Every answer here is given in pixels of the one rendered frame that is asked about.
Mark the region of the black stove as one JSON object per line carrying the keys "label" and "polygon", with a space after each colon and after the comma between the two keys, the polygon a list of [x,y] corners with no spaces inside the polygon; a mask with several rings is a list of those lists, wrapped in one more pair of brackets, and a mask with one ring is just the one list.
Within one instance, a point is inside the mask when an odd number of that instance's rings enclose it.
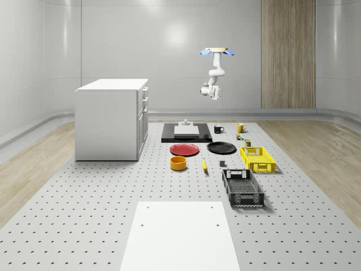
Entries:
{"label": "black stove", "polygon": [[212,135],[206,123],[195,123],[184,121],[165,123],[161,142],[162,143],[210,143]]}

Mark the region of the white board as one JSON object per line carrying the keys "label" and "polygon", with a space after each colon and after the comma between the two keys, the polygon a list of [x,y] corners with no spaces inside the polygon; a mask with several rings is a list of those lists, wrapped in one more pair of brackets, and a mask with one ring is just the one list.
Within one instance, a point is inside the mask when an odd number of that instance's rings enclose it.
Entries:
{"label": "white board", "polygon": [[240,271],[222,202],[139,202],[120,271]]}

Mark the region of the yellow basket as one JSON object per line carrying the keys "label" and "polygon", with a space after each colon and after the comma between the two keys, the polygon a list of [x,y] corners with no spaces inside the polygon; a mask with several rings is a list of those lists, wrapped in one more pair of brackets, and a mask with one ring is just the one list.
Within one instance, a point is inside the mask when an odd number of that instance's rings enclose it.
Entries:
{"label": "yellow basket", "polygon": [[275,172],[275,160],[264,147],[241,147],[240,156],[253,172]]}

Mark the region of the yellow bowl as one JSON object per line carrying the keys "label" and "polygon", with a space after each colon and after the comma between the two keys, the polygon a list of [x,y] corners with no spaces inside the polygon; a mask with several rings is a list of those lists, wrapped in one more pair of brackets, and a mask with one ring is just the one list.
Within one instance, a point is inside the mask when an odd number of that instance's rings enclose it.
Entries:
{"label": "yellow bowl", "polygon": [[170,167],[174,171],[182,171],[187,167],[187,159],[184,156],[173,156],[170,159]]}

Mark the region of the dark grey basket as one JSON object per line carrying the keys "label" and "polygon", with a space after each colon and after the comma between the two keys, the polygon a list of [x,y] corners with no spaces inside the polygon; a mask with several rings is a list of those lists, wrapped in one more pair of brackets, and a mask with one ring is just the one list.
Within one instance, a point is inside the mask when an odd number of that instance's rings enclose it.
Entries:
{"label": "dark grey basket", "polygon": [[222,179],[231,206],[264,206],[264,192],[251,170],[223,169]]}

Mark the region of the red plate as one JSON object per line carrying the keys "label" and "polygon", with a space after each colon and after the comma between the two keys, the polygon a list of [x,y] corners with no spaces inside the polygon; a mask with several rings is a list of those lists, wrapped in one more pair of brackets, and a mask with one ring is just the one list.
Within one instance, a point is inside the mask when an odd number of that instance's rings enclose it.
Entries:
{"label": "red plate", "polygon": [[199,148],[190,143],[179,143],[170,147],[170,152],[176,156],[194,156],[199,153]]}

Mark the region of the white cabinet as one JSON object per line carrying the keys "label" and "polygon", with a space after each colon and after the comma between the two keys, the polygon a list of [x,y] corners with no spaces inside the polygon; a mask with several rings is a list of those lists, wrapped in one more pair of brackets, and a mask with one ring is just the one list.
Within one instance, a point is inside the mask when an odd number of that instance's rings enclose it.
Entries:
{"label": "white cabinet", "polygon": [[99,79],[75,92],[75,159],[137,161],[148,134],[148,79]]}

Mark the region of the black plate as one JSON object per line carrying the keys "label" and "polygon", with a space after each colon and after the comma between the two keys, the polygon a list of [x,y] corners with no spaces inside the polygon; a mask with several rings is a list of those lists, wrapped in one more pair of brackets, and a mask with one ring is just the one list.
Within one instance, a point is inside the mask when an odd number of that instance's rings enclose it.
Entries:
{"label": "black plate", "polygon": [[227,142],[211,142],[207,145],[207,149],[215,154],[227,155],[236,152],[236,147]]}

